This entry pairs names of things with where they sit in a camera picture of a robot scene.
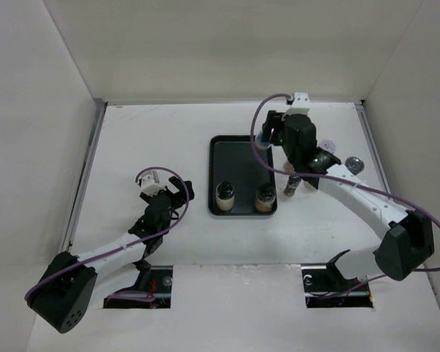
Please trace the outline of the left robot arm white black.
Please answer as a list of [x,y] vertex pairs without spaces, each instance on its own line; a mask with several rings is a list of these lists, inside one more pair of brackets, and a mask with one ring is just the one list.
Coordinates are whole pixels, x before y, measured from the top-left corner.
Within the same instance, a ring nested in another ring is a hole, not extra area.
[[25,295],[28,307],[60,334],[74,329],[88,308],[100,300],[154,301],[152,293],[142,292],[150,283],[147,258],[183,218],[195,195],[191,181],[177,176],[169,178],[175,191],[162,186],[154,172],[136,182],[147,206],[135,224],[98,249],[59,253]]

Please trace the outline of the white powder bottle black cap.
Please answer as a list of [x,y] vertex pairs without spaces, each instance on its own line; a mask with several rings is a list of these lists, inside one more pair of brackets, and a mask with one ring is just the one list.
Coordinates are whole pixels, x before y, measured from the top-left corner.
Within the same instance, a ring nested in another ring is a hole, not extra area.
[[216,205],[221,211],[232,210],[235,203],[235,188],[230,181],[221,181],[215,190]]

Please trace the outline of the brown spice bottle black cap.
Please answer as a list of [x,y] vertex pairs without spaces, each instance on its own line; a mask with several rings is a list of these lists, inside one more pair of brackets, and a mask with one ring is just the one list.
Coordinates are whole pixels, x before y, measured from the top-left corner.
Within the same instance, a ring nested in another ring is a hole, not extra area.
[[256,191],[254,206],[260,213],[270,213],[276,201],[276,189],[271,183],[262,184]]

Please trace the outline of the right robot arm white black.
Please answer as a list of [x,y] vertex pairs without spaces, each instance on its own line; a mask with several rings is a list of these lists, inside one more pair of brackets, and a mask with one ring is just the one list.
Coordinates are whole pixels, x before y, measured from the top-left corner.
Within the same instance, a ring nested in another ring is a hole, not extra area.
[[434,253],[429,217],[386,195],[365,191],[338,157],[318,146],[316,127],[307,115],[269,111],[257,145],[282,147],[294,175],[339,201],[380,239],[377,246],[346,249],[328,261],[325,279],[330,288],[342,290],[352,279],[374,274],[401,281]]

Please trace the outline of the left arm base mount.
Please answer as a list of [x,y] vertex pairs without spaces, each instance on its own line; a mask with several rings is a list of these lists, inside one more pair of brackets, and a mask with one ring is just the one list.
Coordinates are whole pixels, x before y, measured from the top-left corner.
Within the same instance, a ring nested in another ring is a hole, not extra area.
[[151,298],[152,301],[134,301],[126,298],[105,298],[104,309],[169,309],[172,300],[174,268],[172,265],[151,265],[139,262],[140,271],[135,284],[117,291],[118,296]]

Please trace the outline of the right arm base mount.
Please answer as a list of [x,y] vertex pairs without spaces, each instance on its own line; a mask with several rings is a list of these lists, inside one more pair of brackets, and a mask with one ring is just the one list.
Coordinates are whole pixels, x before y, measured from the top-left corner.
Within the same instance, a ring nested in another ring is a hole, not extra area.
[[345,279],[337,270],[336,262],[348,251],[343,251],[327,263],[306,264],[301,267],[304,300],[308,309],[373,308],[373,299],[365,280]]

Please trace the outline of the tall blue label spice jar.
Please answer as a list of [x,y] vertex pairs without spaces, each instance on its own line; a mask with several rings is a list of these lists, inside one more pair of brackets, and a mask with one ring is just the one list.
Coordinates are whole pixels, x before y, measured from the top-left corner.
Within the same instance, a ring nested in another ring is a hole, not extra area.
[[267,150],[271,143],[263,138],[263,133],[259,132],[254,138],[254,144],[258,150]]

